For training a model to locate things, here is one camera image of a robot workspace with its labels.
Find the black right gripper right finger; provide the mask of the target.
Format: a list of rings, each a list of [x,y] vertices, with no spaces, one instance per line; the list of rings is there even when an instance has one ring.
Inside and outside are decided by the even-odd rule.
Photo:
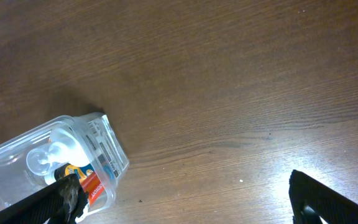
[[[358,204],[293,170],[289,180],[293,223],[358,223]]]

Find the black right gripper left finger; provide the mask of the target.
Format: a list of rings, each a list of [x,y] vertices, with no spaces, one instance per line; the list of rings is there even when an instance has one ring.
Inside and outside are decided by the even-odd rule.
[[[89,193],[70,174],[0,211],[0,224],[72,224],[82,216]]]

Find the orange tube white cap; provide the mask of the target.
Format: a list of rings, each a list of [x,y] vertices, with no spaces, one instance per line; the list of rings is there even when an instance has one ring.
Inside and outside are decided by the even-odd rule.
[[[104,186],[95,172],[81,182],[84,192],[88,192],[88,201],[92,205],[104,191]]]

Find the white calamine lotion bottle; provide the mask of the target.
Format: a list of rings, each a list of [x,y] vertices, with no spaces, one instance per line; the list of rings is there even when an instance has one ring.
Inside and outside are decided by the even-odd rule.
[[[32,149],[26,157],[29,170],[38,176],[44,176],[46,184],[56,182],[55,171],[71,164],[84,167],[90,163],[83,146],[68,126],[52,129],[49,141]]]

